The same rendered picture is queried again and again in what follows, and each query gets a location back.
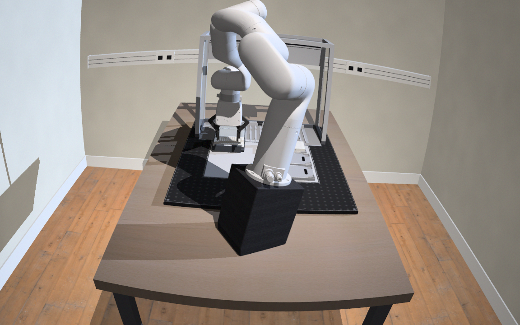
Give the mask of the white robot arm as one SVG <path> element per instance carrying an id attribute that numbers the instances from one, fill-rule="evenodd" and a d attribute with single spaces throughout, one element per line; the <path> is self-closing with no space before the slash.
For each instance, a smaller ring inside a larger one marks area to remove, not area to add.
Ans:
<path id="1" fill-rule="evenodd" d="M 242 101 L 240 91 L 248 90 L 252 75 L 272 98 L 253 164 L 248 164 L 245 172 L 258 182 L 287 186 L 291 183 L 288 169 L 315 80 L 306 67 L 287 62 L 288 48 L 266 23 L 266 16 L 266 6 L 260 0 L 248 0 L 211 16 L 212 54 L 231 65 L 211 76 L 211 86 L 221 90 L 217 97 L 222 101 Z M 237 34 L 242 38 L 239 51 Z"/>

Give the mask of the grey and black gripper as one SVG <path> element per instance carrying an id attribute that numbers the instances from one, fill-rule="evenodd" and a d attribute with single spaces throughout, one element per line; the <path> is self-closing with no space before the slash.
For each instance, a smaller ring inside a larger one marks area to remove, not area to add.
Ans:
<path id="1" fill-rule="evenodd" d="M 215 123 L 213 122 L 214 119 Z M 244 124 L 240 126 L 242 120 Z M 242 115 L 241 100 L 236 102 L 218 100 L 216 113 L 208 122 L 211 124 L 211 127 L 215 129 L 215 137 L 217 140 L 219 140 L 220 126 L 237 127 L 237 141 L 240 139 L 240 131 L 249 124 L 249 120 Z"/>

